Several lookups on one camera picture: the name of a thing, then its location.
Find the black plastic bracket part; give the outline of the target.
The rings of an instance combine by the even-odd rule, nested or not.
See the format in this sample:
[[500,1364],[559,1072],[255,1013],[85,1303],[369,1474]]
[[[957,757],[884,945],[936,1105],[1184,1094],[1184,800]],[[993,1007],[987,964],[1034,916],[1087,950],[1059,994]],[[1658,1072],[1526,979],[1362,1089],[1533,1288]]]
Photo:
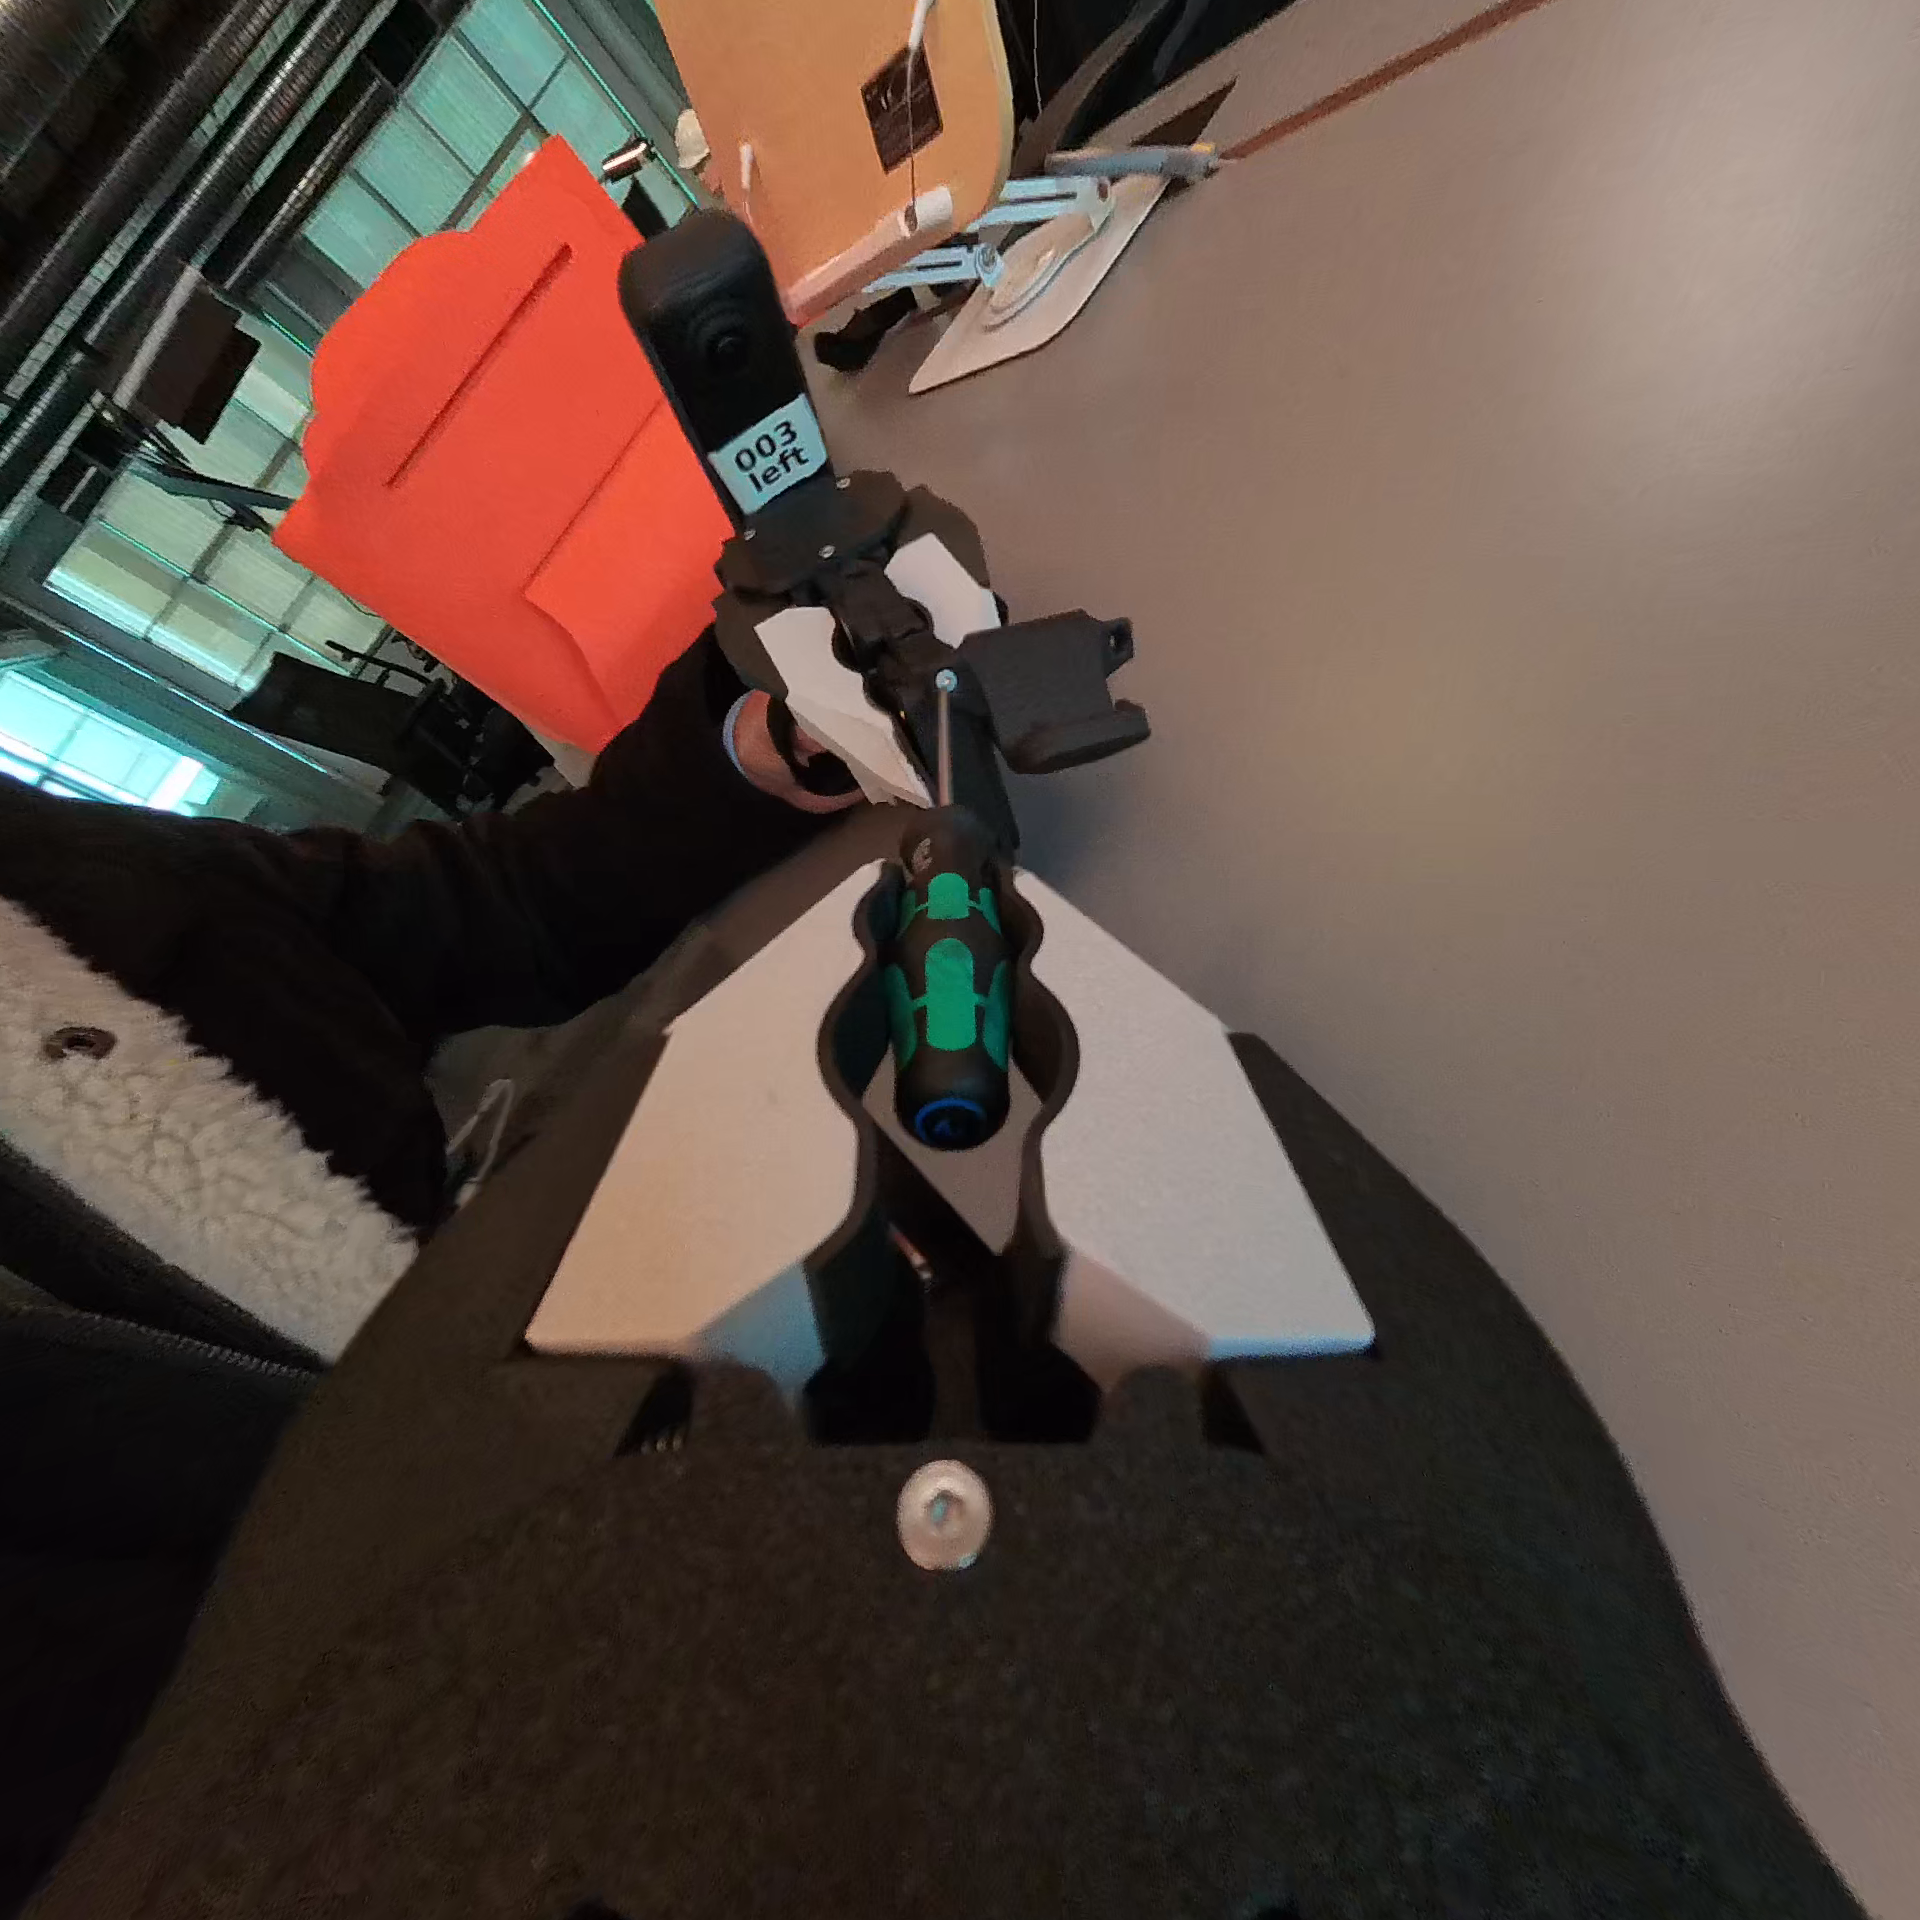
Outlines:
[[1131,620],[1059,607],[952,647],[879,568],[861,568],[826,607],[909,767],[936,779],[941,804],[969,810],[996,858],[1017,855],[1007,776],[1069,776],[1151,736],[1146,712],[1108,691],[1135,655]]

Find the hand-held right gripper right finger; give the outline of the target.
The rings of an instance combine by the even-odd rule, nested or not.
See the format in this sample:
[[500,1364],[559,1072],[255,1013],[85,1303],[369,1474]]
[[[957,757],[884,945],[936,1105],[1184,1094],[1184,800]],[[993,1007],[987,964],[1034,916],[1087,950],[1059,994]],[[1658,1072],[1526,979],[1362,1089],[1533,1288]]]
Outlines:
[[1349,1359],[1362,1309],[1233,1026],[1042,873],[1034,979],[1077,1077],[1042,1130],[1069,1359]]

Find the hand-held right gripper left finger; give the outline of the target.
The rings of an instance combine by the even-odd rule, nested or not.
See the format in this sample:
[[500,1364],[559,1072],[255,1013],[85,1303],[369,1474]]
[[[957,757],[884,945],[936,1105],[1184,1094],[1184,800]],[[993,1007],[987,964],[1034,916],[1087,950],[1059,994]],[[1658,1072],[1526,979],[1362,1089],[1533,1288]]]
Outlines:
[[884,866],[861,866],[664,1026],[528,1328],[539,1359],[865,1359],[903,1292],[865,1094]]

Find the person's left forearm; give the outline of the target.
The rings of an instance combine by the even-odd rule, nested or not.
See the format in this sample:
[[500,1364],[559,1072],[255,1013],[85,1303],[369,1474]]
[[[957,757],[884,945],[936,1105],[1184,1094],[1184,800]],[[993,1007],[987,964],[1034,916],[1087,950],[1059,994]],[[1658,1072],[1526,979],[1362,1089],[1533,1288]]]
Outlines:
[[563,1023],[644,975],[688,920],[800,855],[800,810],[717,638],[656,675],[588,783],[461,825],[275,831],[262,890],[290,961],[344,972],[412,1043]]

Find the white desk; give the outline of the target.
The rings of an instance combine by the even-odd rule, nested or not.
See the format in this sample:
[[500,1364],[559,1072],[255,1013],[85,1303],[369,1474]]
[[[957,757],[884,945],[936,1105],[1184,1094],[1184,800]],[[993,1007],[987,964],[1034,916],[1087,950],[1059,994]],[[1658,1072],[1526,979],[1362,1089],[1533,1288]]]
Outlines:
[[1254,195],[1279,607],[1069,873],[1495,1263],[1914,1913],[1914,3],[1543,3]]

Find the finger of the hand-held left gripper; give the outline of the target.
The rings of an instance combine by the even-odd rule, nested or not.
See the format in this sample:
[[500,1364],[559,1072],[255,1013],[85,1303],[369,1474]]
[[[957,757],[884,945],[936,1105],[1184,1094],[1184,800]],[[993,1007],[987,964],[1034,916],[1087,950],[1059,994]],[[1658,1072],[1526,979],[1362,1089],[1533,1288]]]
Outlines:
[[941,643],[966,643],[1004,623],[1004,606],[969,568],[941,541],[903,541],[884,564],[884,578],[910,600]]
[[898,722],[865,696],[865,676],[835,651],[835,607],[778,607],[759,620],[759,647],[786,686],[786,712],[825,743],[875,804],[936,804]]

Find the person's left hand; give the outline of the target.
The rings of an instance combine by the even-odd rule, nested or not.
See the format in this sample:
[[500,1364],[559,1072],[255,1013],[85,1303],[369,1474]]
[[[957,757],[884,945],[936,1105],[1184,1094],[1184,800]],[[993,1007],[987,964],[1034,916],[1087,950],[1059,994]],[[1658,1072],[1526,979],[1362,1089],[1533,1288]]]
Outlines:
[[842,815],[865,804],[861,779],[815,743],[775,696],[741,691],[720,722],[732,767],[800,815]]

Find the white jointed lamp arm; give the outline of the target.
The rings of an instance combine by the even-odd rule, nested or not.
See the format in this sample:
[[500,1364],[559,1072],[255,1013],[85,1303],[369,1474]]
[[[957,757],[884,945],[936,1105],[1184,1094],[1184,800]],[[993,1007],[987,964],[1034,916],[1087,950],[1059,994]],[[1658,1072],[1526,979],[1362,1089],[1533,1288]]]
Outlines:
[[1007,181],[987,211],[969,220],[957,215],[957,192],[910,192],[884,211],[865,238],[825,264],[826,288],[851,292],[942,292],[942,288],[996,288],[1004,233],[1046,229],[1054,215],[1081,215],[1087,233],[1102,233],[1112,211],[1112,181],[1102,176],[1034,176]]

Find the green black handle screwdriver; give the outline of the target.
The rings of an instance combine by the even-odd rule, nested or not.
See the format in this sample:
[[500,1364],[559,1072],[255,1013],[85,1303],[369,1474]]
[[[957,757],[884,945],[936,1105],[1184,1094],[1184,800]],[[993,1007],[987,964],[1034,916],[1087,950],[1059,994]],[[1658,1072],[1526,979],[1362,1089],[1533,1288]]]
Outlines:
[[975,1152],[1007,1118],[1014,972],[1004,866],[987,825],[957,804],[957,696],[936,675],[941,804],[903,831],[898,910],[879,945],[879,994],[898,1061],[898,1118],[926,1152]]

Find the tan panel with black label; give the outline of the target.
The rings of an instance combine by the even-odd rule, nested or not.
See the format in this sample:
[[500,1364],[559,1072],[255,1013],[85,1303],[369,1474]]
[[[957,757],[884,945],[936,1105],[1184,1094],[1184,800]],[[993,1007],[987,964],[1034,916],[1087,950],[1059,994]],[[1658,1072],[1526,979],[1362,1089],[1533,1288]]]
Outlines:
[[717,195],[815,322],[1007,184],[1014,72],[993,0],[656,0]]

